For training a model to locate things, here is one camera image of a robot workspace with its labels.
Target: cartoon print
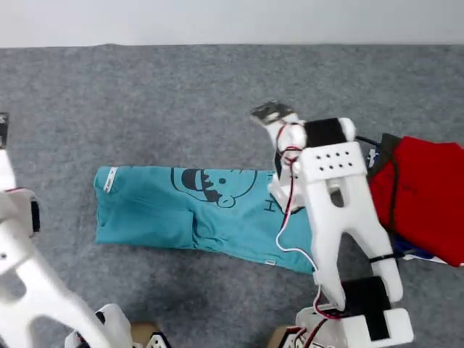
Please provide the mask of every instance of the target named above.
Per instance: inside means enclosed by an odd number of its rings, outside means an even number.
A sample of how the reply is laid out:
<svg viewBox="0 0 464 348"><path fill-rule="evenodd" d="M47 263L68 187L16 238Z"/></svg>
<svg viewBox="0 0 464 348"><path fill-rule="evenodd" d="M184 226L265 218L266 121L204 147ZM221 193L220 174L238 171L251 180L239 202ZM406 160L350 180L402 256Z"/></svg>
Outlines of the cartoon print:
<svg viewBox="0 0 464 348"><path fill-rule="evenodd" d="M232 208L239 197L251 190L256 177L256 170L171 168L171 182L176 190L221 208Z"/></svg>

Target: robotic arm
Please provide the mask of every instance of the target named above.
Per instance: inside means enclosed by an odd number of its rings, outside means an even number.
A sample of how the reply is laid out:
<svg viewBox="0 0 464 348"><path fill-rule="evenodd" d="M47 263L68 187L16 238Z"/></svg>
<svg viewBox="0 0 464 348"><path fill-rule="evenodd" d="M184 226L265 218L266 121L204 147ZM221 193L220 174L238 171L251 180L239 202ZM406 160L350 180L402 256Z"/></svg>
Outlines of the robotic arm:
<svg viewBox="0 0 464 348"><path fill-rule="evenodd" d="M275 148L276 173L269 191L286 213L306 207L314 280L339 311L339 320L331 326L338 331L335 336L344 337L337 347L387 347L412 341L407 311L391 309L391 303L402 298L402 282L388 235L377 218L353 122L303 121L277 101L252 110L252 116L266 128ZM341 204L332 201L335 191ZM337 259L343 233L350 234L371 260L374 277L341 282Z"/></svg>

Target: blue fabric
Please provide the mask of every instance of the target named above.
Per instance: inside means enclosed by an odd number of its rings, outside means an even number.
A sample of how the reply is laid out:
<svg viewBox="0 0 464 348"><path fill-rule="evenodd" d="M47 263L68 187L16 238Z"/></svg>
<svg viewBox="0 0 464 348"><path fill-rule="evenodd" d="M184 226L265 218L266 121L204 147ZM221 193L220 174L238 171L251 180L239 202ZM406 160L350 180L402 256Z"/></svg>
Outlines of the blue fabric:
<svg viewBox="0 0 464 348"><path fill-rule="evenodd" d="M94 181L97 243L224 252L312 272L303 255L276 246L283 213L267 190L273 172L119 167L106 192L109 170L99 168ZM309 251L310 243L307 213L300 210L281 244Z"/></svg>

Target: clothing label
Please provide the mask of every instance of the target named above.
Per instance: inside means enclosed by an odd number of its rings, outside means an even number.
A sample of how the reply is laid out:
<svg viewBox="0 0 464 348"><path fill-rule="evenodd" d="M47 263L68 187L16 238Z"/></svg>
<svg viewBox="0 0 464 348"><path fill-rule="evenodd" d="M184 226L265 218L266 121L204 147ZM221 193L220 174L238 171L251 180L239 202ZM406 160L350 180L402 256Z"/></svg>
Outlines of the clothing label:
<svg viewBox="0 0 464 348"><path fill-rule="evenodd" d="M107 182L104 183L104 187L103 187L103 191L105 191L107 194L111 191L113 182L115 181L116 172L117 172L117 167L111 167L109 169Z"/></svg>

